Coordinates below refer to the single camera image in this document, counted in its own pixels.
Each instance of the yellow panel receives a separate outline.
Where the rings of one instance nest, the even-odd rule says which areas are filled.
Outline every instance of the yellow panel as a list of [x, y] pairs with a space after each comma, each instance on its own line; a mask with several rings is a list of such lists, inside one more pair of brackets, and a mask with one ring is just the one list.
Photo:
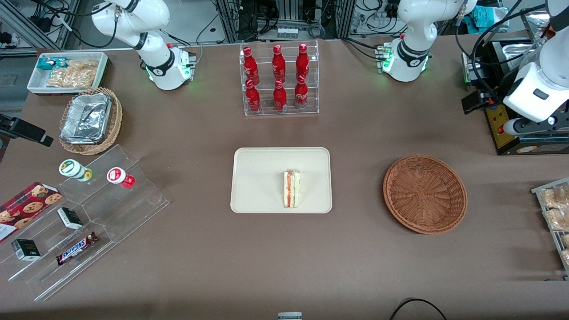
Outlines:
[[488, 116], [488, 123], [490, 123], [490, 128], [492, 128], [492, 135], [494, 136], [494, 141], [498, 148], [501, 148], [508, 144], [510, 141], [514, 140], [514, 136], [502, 133], [500, 134], [498, 128], [503, 126], [510, 118], [506, 113], [506, 108], [504, 105], [499, 105], [496, 109], [491, 110], [486, 108], [486, 115]]

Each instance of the shelf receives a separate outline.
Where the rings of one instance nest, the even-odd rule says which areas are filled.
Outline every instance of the shelf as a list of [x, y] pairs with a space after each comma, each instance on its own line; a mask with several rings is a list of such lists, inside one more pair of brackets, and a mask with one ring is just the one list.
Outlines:
[[138, 158], [132, 155], [132, 153], [120, 145], [115, 145], [90, 164], [83, 164], [85, 167], [93, 170], [93, 177], [90, 180], [79, 182], [77, 179], [68, 178], [60, 184], [60, 191], [69, 201], [81, 203], [109, 184], [106, 174], [111, 168], [120, 167], [128, 170], [137, 162]]
[[[0, 264], [10, 281], [26, 282], [36, 301], [46, 300], [169, 204], [156, 185], [135, 164], [138, 158], [116, 145], [87, 165], [93, 170], [89, 183], [67, 179], [60, 189], [67, 196], [41, 214], [24, 230], [0, 245]], [[135, 178], [132, 188], [107, 181], [112, 167], [121, 167]], [[71, 208], [83, 222], [79, 230], [66, 228], [57, 209]], [[98, 241], [63, 265], [56, 257], [95, 232]], [[36, 261], [20, 261], [12, 249], [16, 238], [31, 239], [42, 255]]]
[[[296, 57], [298, 56], [298, 47], [301, 43], [307, 45], [307, 53], [310, 58], [309, 71], [306, 85], [308, 86], [308, 101], [307, 107], [299, 110], [295, 108], [295, 94], [294, 88], [296, 87]], [[243, 48], [240, 47], [240, 70], [241, 70], [241, 91], [243, 95], [243, 106], [245, 116], [297, 116], [301, 114], [319, 113], [320, 100], [319, 100], [319, 54], [318, 42], [312, 41], [292, 41], [279, 43], [282, 49], [282, 55], [286, 61], [286, 81], [284, 82], [284, 89], [287, 93], [287, 110], [284, 113], [278, 113], [274, 107], [273, 91], [275, 88], [275, 78], [273, 75], [273, 48], [266, 47], [266, 44], [251, 43], [247, 44], [251, 48], [253, 57], [257, 61], [259, 71], [259, 84], [255, 86], [259, 92], [261, 99], [261, 112], [252, 113], [247, 103], [245, 96], [245, 80], [246, 75], [243, 67], [245, 56], [243, 55]]]

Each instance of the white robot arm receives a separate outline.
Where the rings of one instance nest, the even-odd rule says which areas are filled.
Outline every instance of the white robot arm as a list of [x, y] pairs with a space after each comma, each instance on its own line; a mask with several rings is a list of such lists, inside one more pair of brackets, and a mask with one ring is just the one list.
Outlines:
[[[108, 2], [94, 6], [98, 10]], [[162, 0], [113, 0], [106, 10], [93, 14], [93, 24], [103, 34], [135, 49], [156, 86], [173, 90], [193, 78], [195, 56], [169, 47], [156, 32], [170, 21], [170, 11]]]
[[546, 9], [555, 36], [524, 58], [504, 98], [506, 106], [535, 122], [556, 121], [549, 117], [569, 100], [569, 3], [548, 0]]
[[417, 79], [427, 63], [427, 55], [436, 39], [434, 22], [468, 14], [477, 0], [401, 0], [397, 16], [407, 23], [403, 39], [384, 44], [382, 71], [394, 79], [409, 82]]

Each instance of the wicker basket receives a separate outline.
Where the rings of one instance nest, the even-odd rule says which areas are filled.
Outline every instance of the wicker basket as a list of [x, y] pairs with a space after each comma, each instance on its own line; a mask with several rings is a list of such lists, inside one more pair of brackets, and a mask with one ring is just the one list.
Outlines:
[[393, 216], [419, 233], [448, 232], [466, 213], [462, 180], [444, 162], [427, 155], [397, 160], [385, 174], [383, 189]]
[[[111, 114], [109, 116], [109, 123], [107, 125], [107, 130], [106, 130], [106, 138], [103, 140], [102, 143], [98, 145], [72, 145], [70, 143], [63, 142], [63, 140], [59, 138], [59, 142], [61, 143], [63, 148], [69, 152], [79, 153], [82, 155], [93, 155], [101, 153], [106, 149], [110, 148], [111, 146], [113, 146], [114, 141], [117, 139], [118, 132], [121, 130], [122, 107], [121, 107], [121, 102], [118, 101], [117, 99], [117, 96], [111, 90], [108, 90], [106, 88], [87, 90], [85, 92], [81, 92], [79, 95], [94, 95], [95, 93], [104, 93], [113, 99], [113, 105], [111, 106]], [[63, 112], [61, 121], [59, 121], [60, 130], [63, 129], [63, 125], [65, 124], [65, 119], [67, 118], [67, 113], [69, 112], [71, 101], [67, 104], [67, 108]]]

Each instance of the table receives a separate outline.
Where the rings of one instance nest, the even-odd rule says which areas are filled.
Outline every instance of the table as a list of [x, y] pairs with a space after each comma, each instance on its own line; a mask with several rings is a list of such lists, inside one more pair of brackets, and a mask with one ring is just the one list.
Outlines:
[[[376, 39], [372, 43], [382, 43]], [[474, 38], [463, 38], [470, 47]], [[449, 319], [562, 319], [569, 284], [530, 189], [567, 176], [564, 155], [498, 157], [467, 94], [451, 36], [412, 83], [379, 75], [341, 41], [319, 41], [320, 114], [245, 118], [237, 45], [207, 47], [193, 83], [160, 91], [134, 51], [107, 51], [104, 82], [124, 108], [123, 147], [172, 203], [47, 302], [0, 274], [4, 319], [386, 319], [406, 297]], [[22, 117], [59, 135], [69, 97], [30, 94]], [[229, 207], [239, 147], [322, 146], [331, 154], [333, 209], [325, 215], [239, 215]], [[429, 154], [468, 192], [453, 231], [401, 226], [380, 193], [398, 158]], [[57, 184], [72, 154], [23, 139], [2, 163], [0, 200], [33, 181]], [[94, 157], [73, 156], [89, 163]], [[405, 306], [399, 319], [438, 319]]]

